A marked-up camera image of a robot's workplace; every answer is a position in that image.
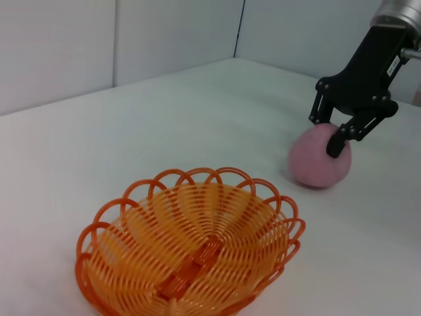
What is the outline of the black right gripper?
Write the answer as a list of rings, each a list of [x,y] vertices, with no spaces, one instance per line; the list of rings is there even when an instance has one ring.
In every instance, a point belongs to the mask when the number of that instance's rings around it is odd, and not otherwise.
[[[381,121],[397,113],[399,106],[391,99],[389,86],[405,63],[401,50],[411,47],[409,29],[373,26],[347,66],[319,80],[309,115],[313,124],[330,123],[334,108],[355,112],[329,139],[326,153],[330,157],[339,157],[347,141],[361,141]]]

